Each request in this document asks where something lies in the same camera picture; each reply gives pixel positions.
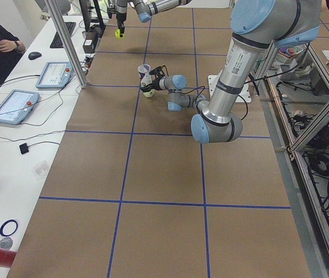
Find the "yellow object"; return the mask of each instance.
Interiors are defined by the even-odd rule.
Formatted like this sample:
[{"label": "yellow object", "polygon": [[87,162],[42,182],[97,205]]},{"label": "yellow object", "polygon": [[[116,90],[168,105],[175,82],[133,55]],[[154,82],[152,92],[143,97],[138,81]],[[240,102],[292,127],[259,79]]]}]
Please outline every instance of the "yellow object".
[{"label": "yellow object", "polygon": [[154,95],[154,89],[150,90],[148,92],[143,92],[142,93],[145,97],[152,97]]},{"label": "yellow object", "polygon": [[120,33],[120,30],[119,29],[116,30],[116,38],[123,39],[124,36],[125,36],[124,34],[121,34]]}]

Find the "white table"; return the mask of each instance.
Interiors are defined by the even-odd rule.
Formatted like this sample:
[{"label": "white table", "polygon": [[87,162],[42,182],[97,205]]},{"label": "white table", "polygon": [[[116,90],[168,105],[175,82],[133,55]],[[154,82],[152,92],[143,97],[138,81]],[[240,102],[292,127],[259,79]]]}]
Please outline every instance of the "white table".
[{"label": "white table", "polygon": [[[83,28],[79,28],[82,17],[67,16],[64,20],[76,22],[72,42],[79,60],[83,61],[85,58],[85,53],[82,49],[84,41],[82,36]],[[68,61],[64,49],[49,48],[55,32],[56,30],[53,22],[49,20],[8,79],[26,75],[39,75],[48,61]],[[33,51],[41,52],[42,57],[32,61],[29,60],[28,54]],[[36,82],[37,78],[27,78],[6,83],[0,88],[0,103],[13,89],[39,92],[40,100],[45,100],[58,92],[57,90],[38,90],[35,87]],[[65,130],[65,126],[72,114],[80,90],[81,88],[79,87],[78,80],[74,78],[60,93],[60,96],[57,94],[37,104],[29,117],[24,121],[25,123],[36,125],[43,123],[50,113],[61,104],[62,98],[64,102],[63,105],[44,125],[0,125],[0,137],[17,140],[33,137],[37,134]],[[19,223],[18,230],[11,236],[13,239],[12,251],[17,251],[19,248],[47,173],[58,149],[57,144],[43,143],[34,145],[30,148],[29,153],[22,155],[19,150],[19,145],[24,142],[31,145],[42,141],[60,143],[63,134],[64,132],[58,132],[18,142],[0,139],[0,227],[5,221],[10,219],[15,219]],[[0,268],[0,278],[6,277],[8,271],[8,268]]]}]

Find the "blue ring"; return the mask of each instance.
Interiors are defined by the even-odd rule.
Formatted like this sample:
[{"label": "blue ring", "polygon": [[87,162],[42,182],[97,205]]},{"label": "blue ring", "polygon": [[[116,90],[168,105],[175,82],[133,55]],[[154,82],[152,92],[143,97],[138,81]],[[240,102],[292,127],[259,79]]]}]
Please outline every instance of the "blue ring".
[{"label": "blue ring", "polygon": [[[15,230],[14,230],[14,232],[12,232],[12,233],[6,235],[6,234],[3,233],[3,229],[4,229],[4,227],[5,227],[8,223],[11,223],[11,222],[15,223],[15,225],[16,225]],[[2,235],[2,236],[4,236],[4,237],[14,235],[15,232],[18,230],[18,227],[19,227],[19,224],[18,224],[18,222],[17,222],[16,220],[14,220],[14,219],[7,220],[5,223],[3,223],[3,224],[1,225],[1,228],[0,228],[0,235]]]}]

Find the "tablet screen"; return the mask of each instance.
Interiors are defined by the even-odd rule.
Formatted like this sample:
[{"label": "tablet screen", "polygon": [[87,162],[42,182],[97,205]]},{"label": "tablet screen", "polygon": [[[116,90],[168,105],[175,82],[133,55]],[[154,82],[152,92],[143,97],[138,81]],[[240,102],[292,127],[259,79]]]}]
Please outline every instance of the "tablet screen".
[{"label": "tablet screen", "polygon": [[61,83],[61,79],[65,74],[65,68],[67,64],[65,63],[50,63],[48,64],[45,72],[42,76],[39,85],[59,85]]},{"label": "tablet screen", "polygon": [[14,91],[5,103],[0,107],[0,120],[15,120],[30,101],[34,94]]}]

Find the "tablet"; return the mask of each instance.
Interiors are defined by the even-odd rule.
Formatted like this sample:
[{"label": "tablet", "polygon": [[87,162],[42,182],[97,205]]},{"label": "tablet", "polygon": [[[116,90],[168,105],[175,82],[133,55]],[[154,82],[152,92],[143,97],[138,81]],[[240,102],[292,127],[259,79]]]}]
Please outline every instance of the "tablet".
[{"label": "tablet", "polygon": [[70,62],[47,62],[37,81],[36,88],[62,89],[70,81],[73,73]]},{"label": "tablet", "polygon": [[0,104],[0,123],[18,125],[32,111],[38,98],[37,92],[12,90]]}]

